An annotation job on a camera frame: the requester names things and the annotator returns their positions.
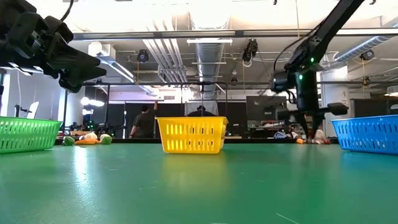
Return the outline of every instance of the stuffed toy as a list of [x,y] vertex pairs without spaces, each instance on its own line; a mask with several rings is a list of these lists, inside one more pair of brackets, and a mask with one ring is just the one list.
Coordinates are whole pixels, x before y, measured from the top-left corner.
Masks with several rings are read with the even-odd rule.
[[98,137],[95,133],[89,133],[85,136],[80,136],[78,141],[75,141],[72,137],[67,136],[63,139],[64,146],[72,146],[72,145],[94,145],[94,144],[111,144],[112,137],[108,134],[102,134],[98,140]]

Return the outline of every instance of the green basket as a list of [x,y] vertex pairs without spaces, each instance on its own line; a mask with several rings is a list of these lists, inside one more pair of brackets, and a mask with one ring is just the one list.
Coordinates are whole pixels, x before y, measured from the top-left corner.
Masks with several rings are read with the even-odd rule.
[[0,154],[50,149],[60,121],[0,117]]

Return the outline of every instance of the green plush toy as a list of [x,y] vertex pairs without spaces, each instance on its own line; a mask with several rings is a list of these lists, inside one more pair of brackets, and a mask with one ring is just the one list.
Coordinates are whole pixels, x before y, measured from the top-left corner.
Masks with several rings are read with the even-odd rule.
[[99,140],[101,141],[101,144],[111,144],[112,143],[112,137],[109,136],[108,134],[101,135],[101,137],[99,137]]
[[63,138],[63,145],[64,146],[72,146],[75,144],[75,140],[70,137],[70,136],[66,136]]

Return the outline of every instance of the blue basket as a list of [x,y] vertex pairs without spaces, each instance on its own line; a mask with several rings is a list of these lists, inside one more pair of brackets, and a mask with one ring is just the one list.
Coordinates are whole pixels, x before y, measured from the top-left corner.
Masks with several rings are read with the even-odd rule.
[[398,115],[331,121],[342,149],[398,154]]

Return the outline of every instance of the man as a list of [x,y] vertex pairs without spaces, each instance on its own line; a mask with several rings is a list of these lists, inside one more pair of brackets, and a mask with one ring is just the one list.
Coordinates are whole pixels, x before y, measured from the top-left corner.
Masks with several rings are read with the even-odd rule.
[[141,108],[141,114],[134,120],[130,138],[153,138],[154,137],[154,123],[157,111],[157,101],[153,111],[149,111],[147,105]]
[[206,108],[204,106],[198,106],[196,111],[191,112],[187,116],[199,117],[199,116],[216,116],[216,115],[206,111]]

